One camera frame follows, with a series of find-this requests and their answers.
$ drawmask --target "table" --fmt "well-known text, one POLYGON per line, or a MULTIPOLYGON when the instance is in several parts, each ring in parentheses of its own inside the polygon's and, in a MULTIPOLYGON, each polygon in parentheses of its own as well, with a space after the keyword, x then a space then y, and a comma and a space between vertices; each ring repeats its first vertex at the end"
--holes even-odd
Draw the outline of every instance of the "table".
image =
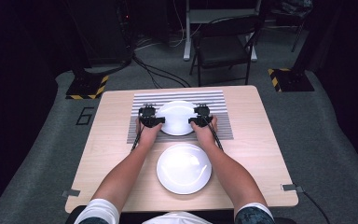
MULTIPOLYGON (((93 121, 89 138, 80 160, 72 190, 80 190, 78 196, 68 196, 65 210, 70 213, 78 205, 87 204, 107 173, 122 161, 131 150, 130 123, 134 111, 139 109, 143 94, 165 94, 174 100, 178 95, 214 94, 221 92, 225 106, 217 110, 227 111, 231 137, 221 139, 225 152, 242 164, 252 174, 268 206, 294 206, 298 203, 294 191, 283 191, 282 184, 292 184, 275 135, 269 124, 258 91, 253 86, 204 87, 138 91, 107 91, 103 94, 93 121)), ((219 105, 210 96, 208 101, 219 105)), ((178 195, 166 190, 158 181, 156 167, 161 153, 168 147, 184 141, 198 145, 194 140, 157 141, 145 160, 135 186, 123 212, 195 211, 230 209, 233 205, 220 186, 214 172, 207 185, 200 191, 178 195)))
MULTIPOLYGON (((257 0, 255 8, 245 9, 190 9, 189 0, 186 0, 186 44, 183 60, 190 60, 191 53, 191 30, 190 23, 208 23, 210 21, 225 18, 245 15, 257 15, 260 8, 261 0, 257 0)), ((255 48, 252 50, 252 62, 257 61, 255 48)))

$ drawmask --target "plate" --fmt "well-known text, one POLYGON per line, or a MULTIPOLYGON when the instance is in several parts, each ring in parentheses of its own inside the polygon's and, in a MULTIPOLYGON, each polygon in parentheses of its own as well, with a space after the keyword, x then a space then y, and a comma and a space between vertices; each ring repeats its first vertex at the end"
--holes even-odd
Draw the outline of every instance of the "plate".
POLYGON ((157 176, 169 191, 191 194, 209 181, 212 165, 205 152, 191 144, 177 144, 167 148, 159 157, 157 176))
POLYGON ((170 135, 185 135, 193 132, 188 119, 195 118, 196 106, 187 101, 171 101, 163 105, 157 113, 157 117, 165 117, 165 123, 161 130, 170 135))

